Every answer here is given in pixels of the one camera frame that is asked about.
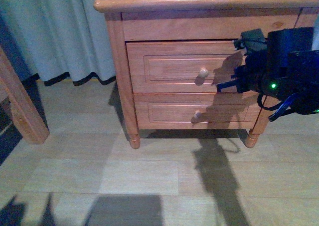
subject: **black robotic device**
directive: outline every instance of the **black robotic device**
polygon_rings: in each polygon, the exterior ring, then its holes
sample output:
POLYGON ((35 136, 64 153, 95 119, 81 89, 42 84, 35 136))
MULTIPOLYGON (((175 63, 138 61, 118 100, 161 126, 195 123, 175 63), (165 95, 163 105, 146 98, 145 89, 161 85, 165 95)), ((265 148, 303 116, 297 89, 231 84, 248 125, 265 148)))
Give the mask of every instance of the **black robotic device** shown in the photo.
POLYGON ((268 40, 260 29, 241 33, 234 46, 246 50, 246 64, 235 68, 233 81, 217 84, 217 91, 236 86, 238 93, 258 92, 261 108, 277 110, 270 121, 291 113, 319 113, 319 50, 312 50, 313 37, 313 27, 273 31, 268 40), (265 107, 263 96, 281 102, 265 107))

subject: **drawer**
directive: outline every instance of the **drawer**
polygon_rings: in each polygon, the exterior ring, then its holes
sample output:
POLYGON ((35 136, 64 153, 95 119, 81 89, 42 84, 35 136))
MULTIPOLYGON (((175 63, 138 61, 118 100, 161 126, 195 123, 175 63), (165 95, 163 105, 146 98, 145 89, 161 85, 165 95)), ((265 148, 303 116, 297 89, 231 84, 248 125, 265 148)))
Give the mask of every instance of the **drawer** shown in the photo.
POLYGON ((257 94, 134 94, 140 129, 252 128, 257 94))
POLYGON ((130 42, 127 51, 134 93, 217 92, 215 84, 231 80, 244 64, 231 41, 130 42))
POLYGON ((218 9, 123 13, 126 41, 235 39, 247 30, 293 28, 300 8, 218 9))

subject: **nightstand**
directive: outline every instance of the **nightstand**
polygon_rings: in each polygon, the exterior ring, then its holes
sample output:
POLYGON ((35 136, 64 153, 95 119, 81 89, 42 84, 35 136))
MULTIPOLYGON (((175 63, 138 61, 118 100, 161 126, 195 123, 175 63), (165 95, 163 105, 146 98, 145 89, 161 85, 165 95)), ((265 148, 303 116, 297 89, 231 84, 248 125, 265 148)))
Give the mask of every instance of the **nightstand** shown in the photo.
POLYGON ((231 41, 256 28, 267 35, 313 26, 319 1, 96 0, 94 7, 105 14, 132 148, 140 129, 250 129, 251 148, 271 112, 254 92, 217 93, 244 64, 231 41))

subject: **drawer knob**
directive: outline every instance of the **drawer knob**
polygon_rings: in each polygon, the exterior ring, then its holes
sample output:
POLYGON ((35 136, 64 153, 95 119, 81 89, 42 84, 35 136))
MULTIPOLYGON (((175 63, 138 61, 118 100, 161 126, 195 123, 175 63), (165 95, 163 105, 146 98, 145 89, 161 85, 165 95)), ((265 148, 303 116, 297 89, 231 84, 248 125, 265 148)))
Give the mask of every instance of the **drawer knob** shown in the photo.
POLYGON ((194 119, 198 120, 201 116, 202 116, 201 112, 199 110, 196 110, 194 114, 194 119))
POLYGON ((206 68, 203 67, 199 70, 198 77, 206 78, 208 75, 209 75, 209 71, 206 68))

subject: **light blue curtain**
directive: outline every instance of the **light blue curtain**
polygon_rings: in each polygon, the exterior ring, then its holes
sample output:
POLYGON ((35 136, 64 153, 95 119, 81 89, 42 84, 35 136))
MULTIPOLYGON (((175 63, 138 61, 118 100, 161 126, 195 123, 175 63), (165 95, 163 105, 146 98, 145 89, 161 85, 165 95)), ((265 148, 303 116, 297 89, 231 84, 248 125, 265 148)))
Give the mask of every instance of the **light blue curtain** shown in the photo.
POLYGON ((102 14, 94 0, 0 0, 1 16, 32 74, 43 81, 69 72, 73 81, 115 75, 102 14))

